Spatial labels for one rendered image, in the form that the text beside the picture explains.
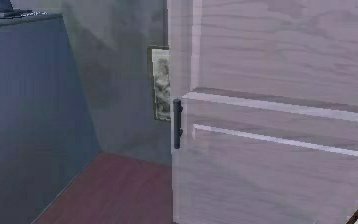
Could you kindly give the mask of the pale wooden room door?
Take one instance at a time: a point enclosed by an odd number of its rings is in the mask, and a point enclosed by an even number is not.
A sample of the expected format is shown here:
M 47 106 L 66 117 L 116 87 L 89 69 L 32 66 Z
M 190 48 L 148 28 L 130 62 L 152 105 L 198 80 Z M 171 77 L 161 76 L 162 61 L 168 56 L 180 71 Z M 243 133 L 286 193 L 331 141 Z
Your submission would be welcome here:
M 358 224 L 358 0 L 167 0 L 174 224 Z

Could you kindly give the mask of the dark blue cabinet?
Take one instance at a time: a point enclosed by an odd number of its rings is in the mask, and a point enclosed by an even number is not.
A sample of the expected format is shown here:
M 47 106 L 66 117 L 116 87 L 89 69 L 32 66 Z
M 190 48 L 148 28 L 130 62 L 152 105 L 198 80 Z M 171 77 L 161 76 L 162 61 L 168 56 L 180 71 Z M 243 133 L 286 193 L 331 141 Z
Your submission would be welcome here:
M 98 151 L 62 16 L 0 20 L 0 224 L 32 224 Z

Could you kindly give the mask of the black television set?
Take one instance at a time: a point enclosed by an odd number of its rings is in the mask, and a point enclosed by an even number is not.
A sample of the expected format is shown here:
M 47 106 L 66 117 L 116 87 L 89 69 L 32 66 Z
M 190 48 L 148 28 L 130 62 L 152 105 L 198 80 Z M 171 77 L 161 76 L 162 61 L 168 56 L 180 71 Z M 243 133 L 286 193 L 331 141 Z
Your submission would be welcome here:
M 45 12 L 35 12 L 31 9 L 15 9 L 11 0 L 0 0 L 0 19 L 22 18 L 34 15 L 45 15 Z

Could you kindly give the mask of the framed grey wall picture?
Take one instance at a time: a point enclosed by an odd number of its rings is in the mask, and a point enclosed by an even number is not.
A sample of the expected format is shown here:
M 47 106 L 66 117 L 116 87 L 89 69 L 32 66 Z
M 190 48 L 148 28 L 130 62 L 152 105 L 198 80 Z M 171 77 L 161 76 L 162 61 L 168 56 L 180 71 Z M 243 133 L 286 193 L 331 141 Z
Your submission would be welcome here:
M 169 48 L 148 47 L 148 65 L 152 80 L 153 111 L 156 120 L 170 120 Z

